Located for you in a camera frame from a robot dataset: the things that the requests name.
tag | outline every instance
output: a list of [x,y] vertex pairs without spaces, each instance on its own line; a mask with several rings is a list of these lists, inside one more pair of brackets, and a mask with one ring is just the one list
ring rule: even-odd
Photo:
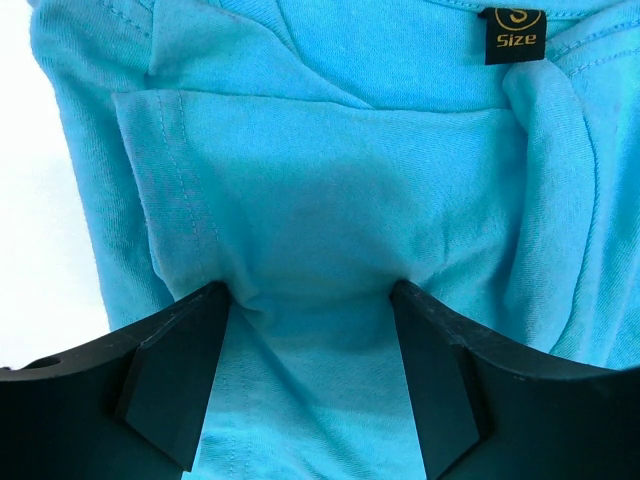
[[542,60],[547,37],[547,15],[542,10],[486,8],[485,65]]

gold circle logo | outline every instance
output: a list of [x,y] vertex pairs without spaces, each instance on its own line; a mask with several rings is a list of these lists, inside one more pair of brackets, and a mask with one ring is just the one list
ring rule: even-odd
[[540,21],[540,18],[542,18],[542,12],[538,12],[538,16],[535,19],[530,20],[529,15],[524,10],[516,10],[513,8],[509,10],[513,13],[509,15],[508,21],[504,21],[503,19],[500,18],[497,8],[495,9],[495,14],[496,14],[496,20],[498,24],[500,24],[502,28],[510,32],[521,32],[523,30],[531,28]]

folded shirt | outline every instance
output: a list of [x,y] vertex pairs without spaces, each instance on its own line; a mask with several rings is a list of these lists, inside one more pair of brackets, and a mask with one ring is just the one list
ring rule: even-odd
[[640,364],[640,1],[522,0],[493,66],[471,0],[33,3],[111,328],[234,298],[185,479],[423,479],[400,279]]

white surface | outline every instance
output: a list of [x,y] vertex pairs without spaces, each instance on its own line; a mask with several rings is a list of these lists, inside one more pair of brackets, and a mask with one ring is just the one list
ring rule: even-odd
[[107,332],[53,90],[31,55],[30,15],[27,0],[0,0],[0,367],[13,368]]

black plastic part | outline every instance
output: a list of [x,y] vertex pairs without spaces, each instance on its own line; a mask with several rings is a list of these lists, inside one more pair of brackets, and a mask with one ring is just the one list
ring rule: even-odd
[[429,480],[640,478],[640,368],[546,355],[409,282],[391,298]]
[[230,298],[210,284],[22,370],[0,370],[1,477],[179,480],[195,459]]

